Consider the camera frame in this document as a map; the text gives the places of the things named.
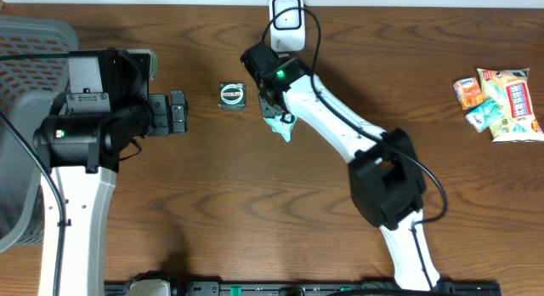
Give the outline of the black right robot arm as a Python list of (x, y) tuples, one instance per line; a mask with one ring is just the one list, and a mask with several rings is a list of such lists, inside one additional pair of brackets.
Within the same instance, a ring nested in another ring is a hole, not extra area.
[(297, 58), (270, 58), (250, 72), (259, 92), (320, 134), (348, 165), (351, 199), (385, 239), (394, 280), (403, 289), (432, 291), (440, 280), (422, 228), (426, 190), (411, 139), (367, 122), (334, 96)]

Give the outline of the small orange box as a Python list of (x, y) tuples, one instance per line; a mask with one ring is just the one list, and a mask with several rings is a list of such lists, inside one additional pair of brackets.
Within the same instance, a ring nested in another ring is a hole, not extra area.
[(453, 88), (463, 110), (473, 109), (485, 102), (484, 94), (476, 77), (457, 80), (453, 84)]

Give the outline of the yellow wet wipes pack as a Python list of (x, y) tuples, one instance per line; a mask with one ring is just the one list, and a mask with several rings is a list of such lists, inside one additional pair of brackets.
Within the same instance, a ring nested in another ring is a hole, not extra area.
[(493, 71), (478, 68), (480, 87), (487, 99), (502, 109), (502, 117), (489, 128), (492, 142), (543, 142), (543, 131), (536, 120), (530, 90), (529, 68)]

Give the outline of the green tissue pack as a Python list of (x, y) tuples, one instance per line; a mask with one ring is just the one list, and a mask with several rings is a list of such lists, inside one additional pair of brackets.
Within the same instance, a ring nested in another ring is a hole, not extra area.
[(272, 131), (283, 137), (285, 142), (290, 142), (292, 130), (298, 118), (291, 113), (282, 113), (280, 116), (265, 117), (264, 121), (271, 127)]

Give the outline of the round black red tin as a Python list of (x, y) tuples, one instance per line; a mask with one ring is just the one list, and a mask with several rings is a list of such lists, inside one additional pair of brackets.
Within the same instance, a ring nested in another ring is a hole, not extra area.
[(244, 83), (220, 83), (219, 87), (219, 108), (221, 110), (240, 111), (246, 108)]

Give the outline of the small green tissue packet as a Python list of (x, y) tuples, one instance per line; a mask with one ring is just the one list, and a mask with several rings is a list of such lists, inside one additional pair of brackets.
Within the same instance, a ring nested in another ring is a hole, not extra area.
[(481, 133), (492, 123), (497, 122), (504, 115), (503, 107), (494, 99), (488, 99), (475, 109), (470, 111), (465, 119), (474, 129)]

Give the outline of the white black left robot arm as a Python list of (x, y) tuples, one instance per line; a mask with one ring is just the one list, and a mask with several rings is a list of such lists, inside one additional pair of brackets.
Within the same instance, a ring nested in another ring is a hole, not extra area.
[(121, 155), (138, 138), (183, 134), (187, 100), (134, 92), (121, 97), (84, 89), (65, 97), (65, 112), (46, 117), (35, 132), (45, 231), (41, 295), (170, 295), (167, 276), (106, 283), (105, 236)]

